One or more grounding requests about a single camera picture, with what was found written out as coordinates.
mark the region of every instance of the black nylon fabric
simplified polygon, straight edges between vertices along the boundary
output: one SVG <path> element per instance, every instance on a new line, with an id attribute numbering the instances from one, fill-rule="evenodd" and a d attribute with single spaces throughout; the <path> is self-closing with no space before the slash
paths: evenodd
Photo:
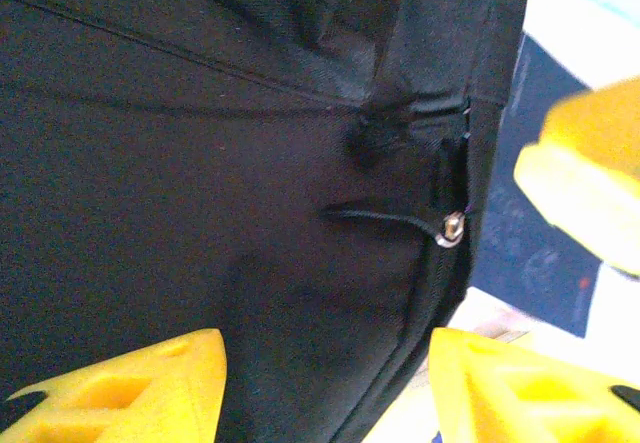
<path id="1" fill-rule="evenodd" d="M 475 238 L 318 212 L 481 211 L 524 1 L 2 0 L 0 394 L 218 327 L 216 441 L 360 441 Z"/>

